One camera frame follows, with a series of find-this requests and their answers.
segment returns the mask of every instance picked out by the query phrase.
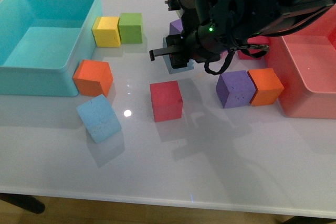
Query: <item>table leg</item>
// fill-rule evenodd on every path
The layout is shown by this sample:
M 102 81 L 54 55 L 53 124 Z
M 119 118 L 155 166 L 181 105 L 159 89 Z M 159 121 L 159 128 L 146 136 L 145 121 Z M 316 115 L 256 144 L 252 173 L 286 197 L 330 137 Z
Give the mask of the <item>table leg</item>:
M 0 193 L 0 200 L 8 202 L 17 207 L 21 207 L 35 214 L 41 214 L 45 210 L 45 205 L 30 195 Z
M 282 224 L 328 224 L 335 222 L 335 219 L 313 218 L 313 217 L 301 217 L 295 216 Z

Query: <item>teal plastic container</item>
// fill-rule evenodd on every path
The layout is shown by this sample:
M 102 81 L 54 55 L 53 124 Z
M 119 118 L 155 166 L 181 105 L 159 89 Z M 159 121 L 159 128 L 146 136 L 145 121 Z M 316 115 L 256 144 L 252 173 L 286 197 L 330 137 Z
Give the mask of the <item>teal plastic container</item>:
M 0 94 L 73 97 L 101 0 L 1 0 Z

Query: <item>wooden floor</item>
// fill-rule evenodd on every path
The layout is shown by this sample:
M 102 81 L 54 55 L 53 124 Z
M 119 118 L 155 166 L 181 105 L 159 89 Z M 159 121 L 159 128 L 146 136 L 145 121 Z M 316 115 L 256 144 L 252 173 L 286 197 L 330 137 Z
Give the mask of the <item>wooden floor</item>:
M 35 215 L 0 201 L 0 224 L 280 224 L 290 216 L 38 197 Z

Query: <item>foam block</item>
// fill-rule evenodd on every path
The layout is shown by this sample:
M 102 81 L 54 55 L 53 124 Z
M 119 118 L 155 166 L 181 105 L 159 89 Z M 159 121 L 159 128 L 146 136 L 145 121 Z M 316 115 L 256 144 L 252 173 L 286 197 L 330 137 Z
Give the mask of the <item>foam block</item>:
M 97 47 L 120 47 L 119 17 L 97 17 L 92 27 Z
M 96 143 L 108 139 L 121 130 L 112 106 L 102 94 L 79 105 L 77 112 Z
M 153 83 L 150 90 L 155 122 L 182 117 L 183 100 L 177 81 Z
M 119 32 L 121 43 L 140 44 L 142 43 L 142 14 L 122 13 L 119 20 Z
M 256 88 L 246 71 L 224 72 L 217 82 L 216 92 L 223 108 L 249 105 Z
M 166 42 L 166 39 L 163 38 L 163 47 L 167 47 L 167 42 Z M 172 68 L 172 65 L 170 63 L 170 58 L 169 58 L 169 55 L 164 55 L 163 56 L 163 60 L 164 60 L 164 63 L 166 64 L 166 67 L 167 67 L 167 70 L 169 72 L 169 74 L 174 74 L 174 73 L 181 73 L 181 72 L 184 72 L 184 71 L 188 71 L 188 70 L 192 70 L 194 69 L 194 60 L 189 60 L 189 62 L 187 63 L 187 66 L 185 68 Z
M 265 36 L 253 37 L 253 38 L 248 39 L 247 42 L 249 42 L 250 44 L 269 45 L 269 39 Z M 251 49 L 250 53 L 255 54 L 256 52 L 259 52 L 259 51 L 260 50 Z M 242 53 L 240 50 L 238 51 L 238 57 L 240 58 L 240 60 L 260 60 L 262 58 L 262 57 L 252 58 L 249 55 Z
M 183 31 L 182 21 L 180 19 L 170 22 L 169 35 L 181 34 Z
M 253 106 L 273 104 L 285 89 L 273 68 L 250 69 L 247 73 L 256 87 L 251 100 Z
M 113 75 L 108 62 L 83 60 L 72 78 L 82 95 L 107 97 Z

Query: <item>green cube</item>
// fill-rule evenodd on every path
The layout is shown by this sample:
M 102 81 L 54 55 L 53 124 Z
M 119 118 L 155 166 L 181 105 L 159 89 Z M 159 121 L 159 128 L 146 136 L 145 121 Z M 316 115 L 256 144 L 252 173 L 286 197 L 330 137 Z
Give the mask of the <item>green cube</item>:
M 142 43 L 142 14 L 122 13 L 119 19 L 119 33 L 122 44 Z

